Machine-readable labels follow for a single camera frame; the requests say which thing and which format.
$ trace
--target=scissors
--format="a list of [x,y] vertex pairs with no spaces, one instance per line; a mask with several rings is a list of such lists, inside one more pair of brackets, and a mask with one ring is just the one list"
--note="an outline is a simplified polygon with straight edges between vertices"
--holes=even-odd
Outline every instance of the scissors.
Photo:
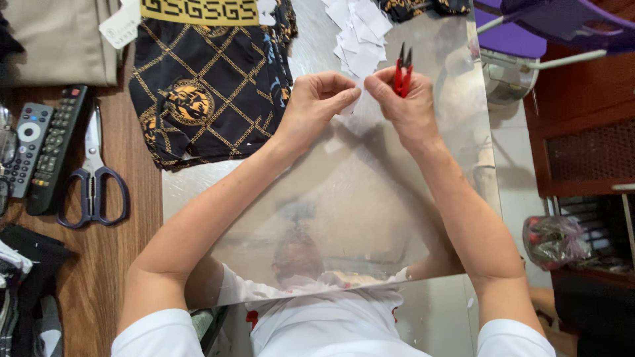
[[[406,60],[403,60],[404,48],[406,43],[401,45],[401,51],[399,52],[399,58],[397,58],[397,67],[395,69],[395,83],[394,92],[401,98],[406,98],[410,91],[410,76],[412,75],[412,47],[408,50],[408,56]],[[406,69],[406,75],[402,77],[401,69]]]
[[[71,229],[79,229],[87,222],[94,220],[104,226],[111,226],[117,224],[122,220],[128,218],[128,211],[130,208],[130,194],[128,193],[128,186],[126,182],[116,173],[113,169],[104,166],[104,162],[100,156],[102,148],[102,117],[99,111],[99,106],[95,104],[90,114],[90,121],[86,129],[86,138],[84,150],[86,152],[86,159],[84,165],[81,168],[73,171],[70,177],[66,180],[64,190],[60,195],[59,207],[57,210],[57,222],[64,227]],[[105,216],[105,201],[106,201],[106,178],[112,176],[119,184],[121,190],[121,199],[123,202],[123,209],[119,218],[115,220],[109,220]],[[81,181],[81,218],[79,222],[73,224],[69,223],[66,219],[65,201],[66,192],[69,190],[69,186],[73,180],[79,179]]]

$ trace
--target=red fabric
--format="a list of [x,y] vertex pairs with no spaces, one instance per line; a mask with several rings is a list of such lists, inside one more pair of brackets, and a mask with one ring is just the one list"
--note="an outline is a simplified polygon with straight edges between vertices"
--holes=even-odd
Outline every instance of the red fabric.
[[258,311],[249,311],[247,313],[247,318],[244,319],[245,322],[251,322],[251,330],[253,331],[253,329],[256,327],[256,324],[258,323]]

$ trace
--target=remote control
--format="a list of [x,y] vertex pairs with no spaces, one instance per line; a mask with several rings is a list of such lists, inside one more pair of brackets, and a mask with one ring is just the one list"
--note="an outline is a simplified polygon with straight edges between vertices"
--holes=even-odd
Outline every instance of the remote control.
[[48,105],[27,103],[22,108],[15,131],[18,134],[18,152],[13,167],[6,170],[11,197],[23,198],[29,189],[29,181],[36,166],[44,134],[51,121],[53,108]]
[[65,161],[70,140],[76,124],[87,120],[88,99],[88,87],[83,84],[74,84],[62,91],[30,182],[27,213],[31,216],[55,212],[56,195],[67,175]]

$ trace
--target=wooden table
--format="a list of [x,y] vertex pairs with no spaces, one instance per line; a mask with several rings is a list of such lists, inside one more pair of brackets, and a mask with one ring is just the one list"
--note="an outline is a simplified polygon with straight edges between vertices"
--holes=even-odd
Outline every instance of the wooden table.
[[[76,254],[62,266],[57,278],[57,298],[66,356],[110,356],[117,319],[123,303],[128,266],[161,227],[161,172],[147,150],[128,92],[133,48],[119,71],[118,87],[97,88],[102,113],[102,158],[117,171],[130,190],[130,219],[114,227],[90,224],[73,231],[58,225],[54,215],[32,217],[23,200],[10,202],[1,219],[63,241]],[[16,88],[11,112],[20,113],[27,102],[57,105],[62,87]],[[83,144],[83,132],[79,133]],[[72,169],[82,165],[81,146],[73,148]],[[109,189],[116,184],[109,180]],[[78,207],[79,186],[70,204]],[[109,203],[116,206],[115,190]]]

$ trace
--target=purple chair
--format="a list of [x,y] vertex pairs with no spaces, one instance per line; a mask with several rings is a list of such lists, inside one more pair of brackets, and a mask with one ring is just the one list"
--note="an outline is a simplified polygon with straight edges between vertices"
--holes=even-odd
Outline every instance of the purple chair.
[[[635,24],[607,13],[588,0],[477,0],[487,7],[499,5],[501,17],[481,10],[474,12],[479,42],[484,48],[519,57],[538,58],[541,43],[530,34],[576,48],[585,53],[542,63],[527,63],[529,69],[548,69],[592,60],[607,54],[635,50]],[[491,37],[486,31],[495,30]]]

